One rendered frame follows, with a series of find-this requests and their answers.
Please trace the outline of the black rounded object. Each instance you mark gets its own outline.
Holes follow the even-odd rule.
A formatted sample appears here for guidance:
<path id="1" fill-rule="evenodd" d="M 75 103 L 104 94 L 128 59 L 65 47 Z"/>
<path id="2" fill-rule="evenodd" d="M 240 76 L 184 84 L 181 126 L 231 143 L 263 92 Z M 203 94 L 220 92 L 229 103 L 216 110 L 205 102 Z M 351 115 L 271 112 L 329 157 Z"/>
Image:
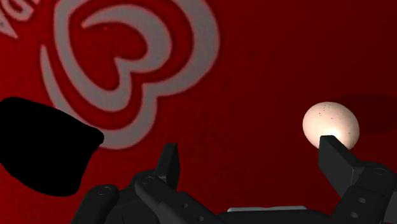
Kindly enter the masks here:
<path id="1" fill-rule="evenodd" d="M 67 113 L 20 97 L 0 101 L 0 164 L 46 195 L 75 194 L 104 134 Z"/>

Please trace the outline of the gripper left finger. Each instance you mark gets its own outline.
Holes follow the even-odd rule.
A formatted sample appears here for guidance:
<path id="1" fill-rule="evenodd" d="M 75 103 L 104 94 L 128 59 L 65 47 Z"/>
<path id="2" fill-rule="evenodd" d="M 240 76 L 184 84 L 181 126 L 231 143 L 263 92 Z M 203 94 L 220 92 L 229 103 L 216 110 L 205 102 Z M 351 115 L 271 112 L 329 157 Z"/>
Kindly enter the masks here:
<path id="1" fill-rule="evenodd" d="M 155 214 L 160 224 L 224 224 L 186 192 L 177 192 L 180 174 L 178 146 L 167 143 L 156 169 L 136 174 L 135 194 Z M 71 224 L 105 224 L 120 198 L 115 185 L 99 185 L 84 196 Z"/>

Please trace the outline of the white speckled egg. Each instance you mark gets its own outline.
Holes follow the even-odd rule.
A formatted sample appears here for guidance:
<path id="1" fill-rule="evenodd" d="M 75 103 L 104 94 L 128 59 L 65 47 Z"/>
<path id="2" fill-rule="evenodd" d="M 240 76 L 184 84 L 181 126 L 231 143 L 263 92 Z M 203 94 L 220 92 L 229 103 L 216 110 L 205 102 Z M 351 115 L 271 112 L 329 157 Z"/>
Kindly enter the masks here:
<path id="1" fill-rule="evenodd" d="M 307 140 L 319 149 L 321 136 L 335 136 L 347 149 L 359 139 L 359 122 L 354 113 L 337 102 L 320 102 L 310 107 L 302 121 Z"/>

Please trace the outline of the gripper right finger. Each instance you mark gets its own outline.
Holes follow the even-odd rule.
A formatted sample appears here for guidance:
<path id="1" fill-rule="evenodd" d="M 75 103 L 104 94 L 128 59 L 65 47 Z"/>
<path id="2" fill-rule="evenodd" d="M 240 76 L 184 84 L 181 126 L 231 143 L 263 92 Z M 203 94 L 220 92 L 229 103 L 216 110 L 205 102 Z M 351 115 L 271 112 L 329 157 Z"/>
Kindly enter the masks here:
<path id="1" fill-rule="evenodd" d="M 321 136 L 318 166 L 341 197 L 329 224 L 397 224 L 397 174 L 358 159 L 336 137 Z"/>

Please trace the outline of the red table with white print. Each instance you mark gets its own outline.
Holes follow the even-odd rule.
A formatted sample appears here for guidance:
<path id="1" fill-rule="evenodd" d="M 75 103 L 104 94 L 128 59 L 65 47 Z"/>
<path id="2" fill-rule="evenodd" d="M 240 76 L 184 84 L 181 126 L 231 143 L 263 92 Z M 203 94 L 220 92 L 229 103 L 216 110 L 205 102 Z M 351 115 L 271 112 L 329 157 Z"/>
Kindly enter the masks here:
<path id="1" fill-rule="evenodd" d="M 125 188 L 177 143 L 178 188 L 214 213 L 338 195 L 302 120 L 339 102 L 362 160 L 397 172 L 397 0 L 0 0 L 0 100 L 62 109 L 104 146 L 70 197 L 0 166 L 0 224 L 70 224 L 93 186 Z"/>

